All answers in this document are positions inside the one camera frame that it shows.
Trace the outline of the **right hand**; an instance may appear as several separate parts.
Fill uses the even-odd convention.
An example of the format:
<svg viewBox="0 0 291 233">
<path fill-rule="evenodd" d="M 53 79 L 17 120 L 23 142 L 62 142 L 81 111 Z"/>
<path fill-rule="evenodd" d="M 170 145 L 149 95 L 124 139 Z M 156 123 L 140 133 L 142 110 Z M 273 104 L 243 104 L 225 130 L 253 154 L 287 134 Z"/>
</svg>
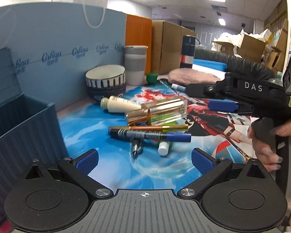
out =
<svg viewBox="0 0 291 233">
<path fill-rule="evenodd" d="M 274 128 L 271 131 L 272 135 L 278 135 L 280 137 L 291 136 L 291 120 L 285 124 Z M 250 126 L 248 128 L 248 137 L 252 140 L 252 147 L 255 151 L 255 155 L 260 162 L 264 165 L 268 172 L 277 171 L 281 168 L 280 163 L 283 162 L 283 158 L 272 151 L 270 146 L 255 137 L 255 131 Z"/>
</svg>

